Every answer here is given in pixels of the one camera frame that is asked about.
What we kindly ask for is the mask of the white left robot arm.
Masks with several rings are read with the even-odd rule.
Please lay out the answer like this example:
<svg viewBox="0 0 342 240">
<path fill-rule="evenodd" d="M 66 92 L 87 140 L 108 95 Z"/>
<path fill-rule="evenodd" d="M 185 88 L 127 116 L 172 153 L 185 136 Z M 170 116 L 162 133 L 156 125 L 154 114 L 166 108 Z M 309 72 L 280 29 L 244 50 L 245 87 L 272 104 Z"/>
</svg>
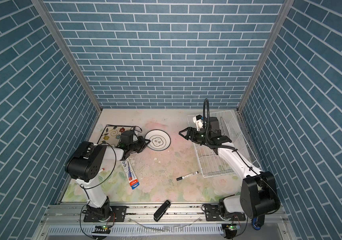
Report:
<svg viewBox="0 0 342 240">
<path fill-rule="evenodd" d="M 170 136 L 160 130 L 153 130 L 143 137 L 137 135 L 135 129 L 121 128 L 108 133 L 108 139 L 116 137 L 117 143 L 82 142 L 65 165 L 65 171 L 74 179 L 87 196 L 87 204 L 83 213 L 84 222 L 117 221 L 117 209 L 110 206 L 109 198 L 102 190 L 102 182 L 98 175 L 104 171 L 104 160 L 112 159 L 115 163 L 121 162 L 132 189 L 139 186 L 129 156 L 132 153 L 141 153 L 146 147 L 155 151 L 163 151 L 171 144 Z"/>
</svg>

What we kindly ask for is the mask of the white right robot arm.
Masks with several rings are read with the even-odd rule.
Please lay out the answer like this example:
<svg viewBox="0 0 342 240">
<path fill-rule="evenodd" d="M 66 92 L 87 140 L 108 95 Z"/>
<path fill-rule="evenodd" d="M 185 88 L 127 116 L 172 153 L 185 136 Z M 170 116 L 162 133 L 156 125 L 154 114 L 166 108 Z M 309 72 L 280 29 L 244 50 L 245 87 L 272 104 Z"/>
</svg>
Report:
<svg viewBox="0 0 342 240">
<path fill-rule="evenodd" d="M 193 122 L 195 127 L 187 127 L 179 135 L 212 150 L 242 179 L 240 195 L 219 200 L 219 215 L 228 221 L 234 219 L 237 213 L 243 213 L 252 220 L 255 229 L 261 228 L 266 215 L 277 212 L 281 207 L 274 175 L 256 167 L 239 152 L 230 137 L 222 133 L 220 121 L 210 115 L 208 99 L 203 102 L 203 113 L 195 116 Z"/>
</svg>

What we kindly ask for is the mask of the floral square plate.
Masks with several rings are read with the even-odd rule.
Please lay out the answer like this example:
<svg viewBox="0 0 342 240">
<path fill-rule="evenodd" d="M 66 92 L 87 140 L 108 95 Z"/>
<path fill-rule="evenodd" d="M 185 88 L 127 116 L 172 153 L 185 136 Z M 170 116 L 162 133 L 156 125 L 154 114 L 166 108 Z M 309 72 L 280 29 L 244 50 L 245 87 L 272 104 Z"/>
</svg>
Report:
<svg viewBox="0 0 342 240">
<path fill-rule="evenodd" d="M 108 145 L 116 147 L 121 138 L 121 134 L 126 131 L 135 131 L 136 134 L 142 133 L 139 126 L 106 125 L 99 137 L 98 145 Z"/>
</svg>

